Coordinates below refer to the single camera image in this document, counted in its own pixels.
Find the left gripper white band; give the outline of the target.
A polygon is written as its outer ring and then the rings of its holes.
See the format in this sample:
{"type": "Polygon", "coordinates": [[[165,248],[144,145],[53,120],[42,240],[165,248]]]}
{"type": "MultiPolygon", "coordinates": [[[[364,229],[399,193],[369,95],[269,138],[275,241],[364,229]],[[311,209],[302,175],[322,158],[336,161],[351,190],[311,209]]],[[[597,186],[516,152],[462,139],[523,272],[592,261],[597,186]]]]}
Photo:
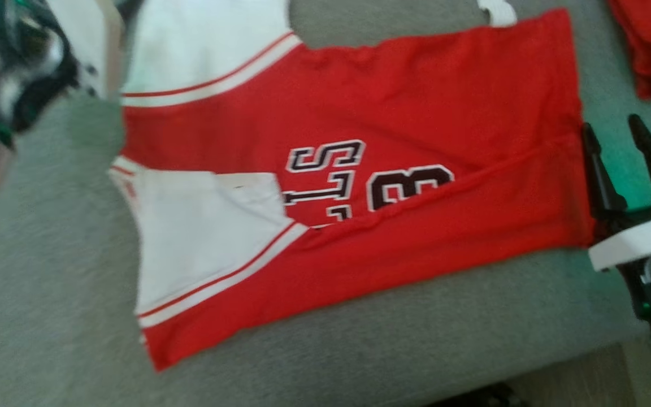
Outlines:
{"type": "Polygon", "coordinates": [[[126,30],[127,0],[0,0],[0,149],[71,88],[111,98],[126,30]]]}

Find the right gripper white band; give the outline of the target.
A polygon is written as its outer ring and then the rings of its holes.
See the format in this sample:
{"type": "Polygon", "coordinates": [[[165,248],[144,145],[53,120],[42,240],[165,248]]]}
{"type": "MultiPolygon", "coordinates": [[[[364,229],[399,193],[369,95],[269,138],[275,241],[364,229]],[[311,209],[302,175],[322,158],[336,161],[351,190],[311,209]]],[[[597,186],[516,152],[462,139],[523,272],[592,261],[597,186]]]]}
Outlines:
{"type": "MultiPolygon", "coordinates": [[[[651,131],[638,114],[628,116],[628,126],[651,182],[651,131]]],[[[602,147],[589,123],[582,124],[581,142],[590,213],[597,220],[610,219],[599,223],[604,236],[589,248],[589,260],[595,271],[620,273],[635,316],[648,322],[651,330],[651,207],[623,214],[626,199],[613,185],[602,160],[602,147]]]]}

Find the red and white sports jersey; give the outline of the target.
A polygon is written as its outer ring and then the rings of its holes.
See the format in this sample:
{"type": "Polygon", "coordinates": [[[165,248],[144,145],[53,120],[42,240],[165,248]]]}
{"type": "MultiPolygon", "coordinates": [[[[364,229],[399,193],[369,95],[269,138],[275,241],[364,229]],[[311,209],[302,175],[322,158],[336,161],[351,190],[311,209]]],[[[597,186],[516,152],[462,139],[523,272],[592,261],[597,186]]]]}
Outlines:
{"type": "Polygon", "coordinates": [[[593,240],[566,8],[313,49],[289,0],[144,0],[111,176],[156,370],[306,311],[593,240]]]}

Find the grey fabric sofa seat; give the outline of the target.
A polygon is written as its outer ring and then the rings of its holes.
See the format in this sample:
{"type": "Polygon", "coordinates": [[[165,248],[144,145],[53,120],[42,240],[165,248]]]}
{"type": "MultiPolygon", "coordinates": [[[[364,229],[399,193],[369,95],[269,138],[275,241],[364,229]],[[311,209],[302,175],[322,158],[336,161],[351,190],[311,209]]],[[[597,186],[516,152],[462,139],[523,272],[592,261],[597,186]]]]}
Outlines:
{"type": "MultiPolygon", "coordinates": [[[[629,114],[651,129],[606,0],[568,10],[582,121],[632,207],[651,200],[629,114]]],[[[474,0],[289,0],[313,49],[487,26],[474,0]]],[[[586,247],[525,253],[245,329],[154,368],[135,314],[139,235],[112,179],[122,106],[65,98],[23,137],[0,194],[0,407],[427,405],[644,334],[622,278],[586,247]]]]}

